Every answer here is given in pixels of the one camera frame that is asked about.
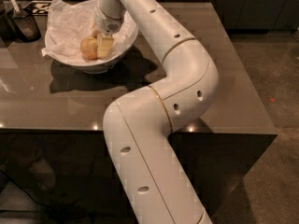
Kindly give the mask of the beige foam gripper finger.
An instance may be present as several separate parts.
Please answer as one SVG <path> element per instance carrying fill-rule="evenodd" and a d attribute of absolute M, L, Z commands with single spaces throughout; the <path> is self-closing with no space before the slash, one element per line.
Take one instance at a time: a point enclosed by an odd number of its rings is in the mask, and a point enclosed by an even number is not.
<path fill-rule="evenodd" d="M 112 35 L 98 34 L 97 35 L 97 57 L 102 59 L 110 53 L 114 43 Z"/>
<path fill-rule="evenodd" d="M 98 34 L 100 34 L 100 30 L 98 29 L 98 27 L 94 23 L 93 26 L 92 26 L 92 29 L 91 29 L 91 36 L 97 37 Z"/>

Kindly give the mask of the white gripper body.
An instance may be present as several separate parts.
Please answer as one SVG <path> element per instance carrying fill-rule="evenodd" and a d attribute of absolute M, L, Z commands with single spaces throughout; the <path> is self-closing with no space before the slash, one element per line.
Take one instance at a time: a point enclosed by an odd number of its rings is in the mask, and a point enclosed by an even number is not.
<path fill-rule="evenodd" d="M 125 12 L 121 0 L 99 0 L 95 10 L 95 25 L 102 33 L 116 34 L 123 25 Z"/>

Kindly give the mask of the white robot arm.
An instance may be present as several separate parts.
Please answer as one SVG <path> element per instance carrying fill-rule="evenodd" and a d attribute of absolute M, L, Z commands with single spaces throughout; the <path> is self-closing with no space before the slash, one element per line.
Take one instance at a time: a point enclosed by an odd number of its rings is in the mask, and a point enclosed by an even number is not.
<path fill-rule="evenodd" d="M 155 0 L 100 0 L 96 25 L 130 15 L 165 78 L 129 92 L 103 118 L 107 149 L 139 224 L 212 224 L 168 137 L 211 105 L 219 75 L 203 45 Z"/>

